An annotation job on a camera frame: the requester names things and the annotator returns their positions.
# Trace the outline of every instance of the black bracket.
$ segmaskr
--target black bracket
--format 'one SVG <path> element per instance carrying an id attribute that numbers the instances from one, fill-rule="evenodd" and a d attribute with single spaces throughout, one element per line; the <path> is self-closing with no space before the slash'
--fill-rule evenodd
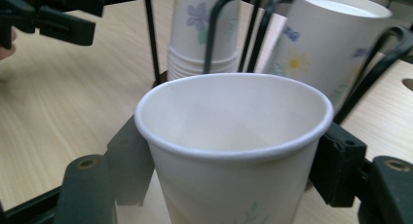
<path id="1" fill-rule="evenodd" d="M 81 46 L 94 40 L 94 22 L 64 14 L 43 5 L 45 0 L 0 0 L 0 45 L 12 47 L 11 27 L 26 33 L 39 28 L 41 35 Z M 47 0 L 73 10 L 101 17 L 104 0 Z"/>
<path id="2" fill-rule="evenodd" d="M 359 198 L 359 223 L 413 223 L 413 165 L 388 156 L 369 162 L 366 149 L 332 124 L 319 141 L 310 180 L 330 206 L 351 207 Z"/>

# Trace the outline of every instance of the yellow flower print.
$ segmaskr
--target yellow flower print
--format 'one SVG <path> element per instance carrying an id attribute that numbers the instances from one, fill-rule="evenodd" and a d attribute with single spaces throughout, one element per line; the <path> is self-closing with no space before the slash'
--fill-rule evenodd
<path id="1" fill-rule="evenodd" d="M 307 53 L 299 54 L 295 50 L 288 50 L 285 69 L 292 78 L 296 78 L 297 72 L 299 71 L 307 71 L 309 65 L 310 62 L 308 61 Z"/>

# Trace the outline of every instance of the table surface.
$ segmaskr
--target table surface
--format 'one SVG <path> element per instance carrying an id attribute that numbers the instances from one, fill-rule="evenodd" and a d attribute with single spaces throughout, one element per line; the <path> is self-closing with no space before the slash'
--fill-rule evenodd
<path id="1" fill-rule="evenodd" d="M 172 3 L 153 0 L 163 71 Z M 242 3 L 240 38 L 250 9 Z M 70 14 L 97 22 L 91 47 L 20 33 L 17 53 L 0 61 L 0 199 L 5 209 L 59 186 L 74 159 L 103 154 L 153 84 L 143 1 L 107 6 L 102 19 Z M 284 21 L 274 16 L 258 67 Z M 402 84 L 405 78 L 413 78 L 413 65 L 398 61 L 342 125 L 368 145 L 368 159 L 389 155 L 413 161 L 413 92 Z M 357 210 L 358 201 L 352 208 L 329 207 L 311 189 L 295 223 L 357 223 Z M 156 173 L 144 206 L 119 207 L 118 212 L 120 223 L 170 223 Z"/>

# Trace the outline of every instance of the blue flower print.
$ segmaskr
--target blue flower print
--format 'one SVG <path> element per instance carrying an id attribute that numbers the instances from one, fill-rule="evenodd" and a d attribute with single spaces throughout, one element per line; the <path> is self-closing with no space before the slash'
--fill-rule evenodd
<path id="1" fill-rule="evenodd" d="M 207 29 L 209 23 L 209 15 L 207 14 L 207 4 L 201 3 L 197 8 L 194 6 L 189 6 L 187 9 L 188 15 L 190 16 L 186 21 L 188 26 L 195 26 L 197 31 L 203 31 Z"/>

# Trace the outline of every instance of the white paper cup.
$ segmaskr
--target white paper cup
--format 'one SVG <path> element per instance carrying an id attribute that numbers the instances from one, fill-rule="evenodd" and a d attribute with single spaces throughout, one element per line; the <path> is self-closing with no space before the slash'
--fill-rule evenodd
<path id="1" fill-rule="evenodd" d="M 203 61 L 207 47 L 210 13 L 218 0 L 175 0 L 169 44 L 179 53 Z M 213 48 L 213 60 L 236 53 L 240 1 L 225 5 L 219 14 Z"/>
<path id="2" fill-rule="evenodd" d="M 237 55 L 233 55 L 223 60 L 216 60 L 211 63 L 209 73 L 231 73 L 236 72 L 238 63 Z M 202 75 L 204 73 L 204 62 L 193 60 L 180 55 L 174 48 L 169 47 L 168 51 L 168 80 Z"/>
<path id="3" fill-rule="evenodd" d="M 264 73 L 317 88 L 337 112 L 391 15 L 368 0 L 294 0 Z"/>
<path id="4" fill-rule="evenodd" d="M 134 114 L 179 224 L 291 223 L 332 117 L 316 89 L 250 73 L 166 82 Z"/>

